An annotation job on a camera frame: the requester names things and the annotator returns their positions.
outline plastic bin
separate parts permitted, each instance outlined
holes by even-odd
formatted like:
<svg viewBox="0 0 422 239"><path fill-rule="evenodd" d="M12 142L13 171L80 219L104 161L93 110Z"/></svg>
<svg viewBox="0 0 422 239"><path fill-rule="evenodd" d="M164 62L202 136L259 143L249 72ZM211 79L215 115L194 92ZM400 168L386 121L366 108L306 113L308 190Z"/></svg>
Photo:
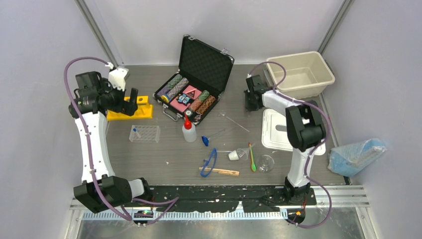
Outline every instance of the plastic bin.
<svg viewBox="0 0 422 239"><path fill-rule="evenodd" d="M267 61L278 62L286 68L287 76L277 88L296 99L317 96L335 80L321 54L316 51L271 57ZM275 64L266 65L273 82L280 82L283 69Z"/></svg>

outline pink card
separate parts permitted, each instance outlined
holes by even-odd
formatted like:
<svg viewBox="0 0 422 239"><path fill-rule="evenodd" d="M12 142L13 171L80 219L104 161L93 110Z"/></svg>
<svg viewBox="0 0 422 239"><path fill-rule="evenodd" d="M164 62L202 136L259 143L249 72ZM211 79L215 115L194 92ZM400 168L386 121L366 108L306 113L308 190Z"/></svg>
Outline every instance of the pink card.
<svg viewBox="0 0 422 239"><path fill-rule="evenodd" d="M200 90L189 85L170 102L170 105L183 113L201 93Z"/></svg>

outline metal frame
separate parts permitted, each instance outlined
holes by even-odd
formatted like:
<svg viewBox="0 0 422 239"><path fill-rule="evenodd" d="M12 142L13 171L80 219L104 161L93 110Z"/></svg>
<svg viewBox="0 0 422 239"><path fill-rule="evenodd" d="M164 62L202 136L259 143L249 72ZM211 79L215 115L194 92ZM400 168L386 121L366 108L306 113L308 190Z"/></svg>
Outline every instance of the metal frame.
<svg viewBox="0 0 422 239"><path fill-rule="evenodd" d="M377 238L371 218L368 216L367 209L370 207L365 191L361 185L342 185L342 186L325 186L332 198L333 208L355 208L359 216L359 221L364 231L365 237L368 239ZM316 196L316 205L307 206L307 208L328 208L328 197L325 191L319 186L312 186ZM239 203L238 207L230 215L229 213L168 213L166 217L162 217L163 221L177 220L247 220L247 219L280 219L286 216L287 209L300 208L298 206L279 206L280 213L243 213L243 206ZM149 207L129 207L128 211L150 210ZM104 213L93 214L88 211L78 200L73 199L69 215L70 223L65 235L65 239L76 239L80 229L81 221L121 221L122 218L114 216L114 213L105 211Z"/></svg>
<svg viewBox="0 0 422 239"><path fill-rule="evenodd" d="M322 110L329 116L329 112L328 112L328 107L324 98L324 92L321 92L321 94L319 95L319 100L321 101L321 106L322 106ZM334 130L334 125L332 124L332 121L329 122L330 126L331 126L331 138L332 141L334 143L334 147L338 147L340 144L338 142L337 136L335 134L335 130ZM349 177L344 176L344 182L346 183L346 185L350 185L353 184L352 179Z"/></svg>
<svg viewBox="0 0 422 239"><path fill-rule="evenodd" d="M344 0L343 4L341 5L340 9L337 12L337 15L334 18L334 21L332 22L330 28L328 29L327 33L325 34L324 39L322 40L321 45L319 46L318 52L322 55L331 41L332 36L337 31L338 27L340 26L341 22L344 19L344 16L347 14L350 6L354 0Z"/></svg>
<svg viewBox="0 0 422 239"><path fill-rule="evenodd" d="M96 5L93 1L90 1L88 4L85 0L75 0L76 5L78 5L79 9L81 10L82 15L87 20L88 25L90 26L94 36L96 37L98 43L100 44L101 48L103 49L104 53L108 57L111 63L114 66L124 66L124 62L122 61L117 48L111 38L111 35L108 33L105 23L102 23L101 14L96 8Z"/></svg>

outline red bottle cap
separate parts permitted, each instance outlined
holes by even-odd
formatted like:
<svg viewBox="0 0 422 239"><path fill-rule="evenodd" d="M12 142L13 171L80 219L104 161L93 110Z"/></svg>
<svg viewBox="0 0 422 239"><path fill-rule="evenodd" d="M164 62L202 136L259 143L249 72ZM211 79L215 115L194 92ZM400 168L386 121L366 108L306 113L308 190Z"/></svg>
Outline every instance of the red bottle cap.
<svg viewBox="0 0 422 239"><path fill-rule="evenodd" d="M188 116L185 116L185 129L191 129L192 123L189 121Z"/></svg>

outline white lid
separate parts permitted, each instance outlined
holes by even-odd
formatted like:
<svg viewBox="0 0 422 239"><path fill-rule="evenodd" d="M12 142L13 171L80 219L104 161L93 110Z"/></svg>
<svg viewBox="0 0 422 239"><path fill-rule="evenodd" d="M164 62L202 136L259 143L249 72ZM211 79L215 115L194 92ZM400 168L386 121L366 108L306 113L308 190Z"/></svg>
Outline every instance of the white lid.
<svg viewBox="0 0 422 239"><path fill-rule="evenodd" d="M286 117L272 109L264 110L262 118L262 145L266 148L293 151L286 132ZM315 155L325 153L325 144L321 145Z"/></svg>

